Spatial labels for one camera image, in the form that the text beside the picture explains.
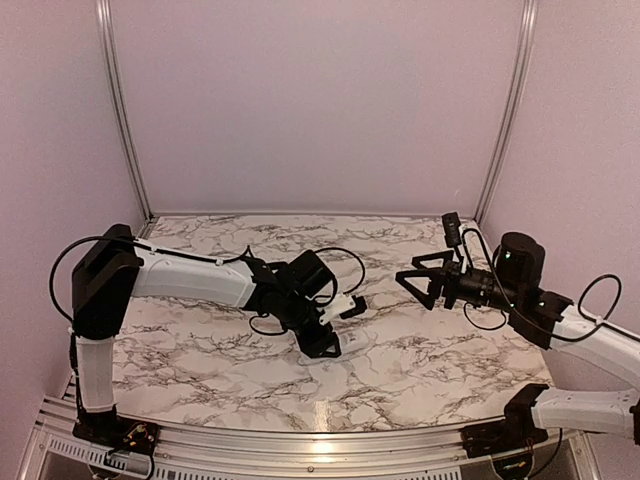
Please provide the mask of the white remote control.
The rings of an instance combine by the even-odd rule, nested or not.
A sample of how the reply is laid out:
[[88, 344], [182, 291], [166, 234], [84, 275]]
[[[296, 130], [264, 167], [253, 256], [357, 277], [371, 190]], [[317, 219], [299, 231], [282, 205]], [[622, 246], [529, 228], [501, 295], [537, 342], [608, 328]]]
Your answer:
[[363, 331], [349, 331], [338, 334], [341, 353], [339, 356], [322, 356], [310, 358], [301, 354], [298, 359], [299, 365], [315, 365], [326, 362], [343, 362], [355, 358], [357, 355], [366, 353], [373, 345], [370, 338]]

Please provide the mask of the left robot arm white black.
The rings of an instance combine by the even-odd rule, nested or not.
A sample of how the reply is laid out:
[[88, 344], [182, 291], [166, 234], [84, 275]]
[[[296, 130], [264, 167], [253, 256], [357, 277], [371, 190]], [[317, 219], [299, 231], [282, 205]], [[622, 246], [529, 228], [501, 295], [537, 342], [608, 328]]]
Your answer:
[[72, 271], [72, 332], [80, 401], [86, 426], [106, 445], [125, 438], [126, 423], [113, 413], [113, 344], [133, 297], [173, 297], [273, 316], [294, 333], [311, 359], [341, 354], [337, 333], [315, 297], [335, 275], [311, 250], [290, 262], [267, 263], [244, 254], [219, 260], [167, 250], [113, 225]]

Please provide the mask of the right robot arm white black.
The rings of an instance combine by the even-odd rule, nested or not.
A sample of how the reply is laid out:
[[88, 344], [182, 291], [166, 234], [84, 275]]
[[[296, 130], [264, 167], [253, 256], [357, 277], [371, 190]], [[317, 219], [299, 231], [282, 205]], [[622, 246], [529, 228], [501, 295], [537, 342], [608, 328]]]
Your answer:
[[582, 301], [541, 288], [545, 250], [532, 237], [508, 232], [486, 270], [454, 257], [464, 236], [448, 238], [448, 250], [418, 256], [395, 280], [426, 309], [443, 300], [447, 309], [462, 301], [501, 312], [528, 342], [580, 358], [621, 379], [618, 392], [568, 391], [528, 384], [505, 406], [495, 438], [515, 448], [532, 433], [574, 429], [639, 439], [639, 337], [585, 311]]

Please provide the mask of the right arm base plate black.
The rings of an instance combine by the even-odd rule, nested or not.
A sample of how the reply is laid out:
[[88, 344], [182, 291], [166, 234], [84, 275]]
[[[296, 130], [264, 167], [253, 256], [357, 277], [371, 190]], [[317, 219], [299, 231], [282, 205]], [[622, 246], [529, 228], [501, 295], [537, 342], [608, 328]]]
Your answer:
[[546, 430], [502, 419], [464, 427], [461, 438], [467, 457], [479, 458], [530, 448], [545, 442], [549, 435]]

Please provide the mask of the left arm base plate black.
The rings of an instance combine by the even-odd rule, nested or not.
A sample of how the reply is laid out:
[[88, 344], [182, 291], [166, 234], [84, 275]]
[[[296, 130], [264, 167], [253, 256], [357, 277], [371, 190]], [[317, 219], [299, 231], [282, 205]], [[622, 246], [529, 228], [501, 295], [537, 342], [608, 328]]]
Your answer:
[[159, 425], [154, 422], [120, 416], [116, 407], [99, 413], [90, 413], [81, 408], [73, 427], [73, 435], [108, 447], [111, 453], [152, 455], [159, 430]]

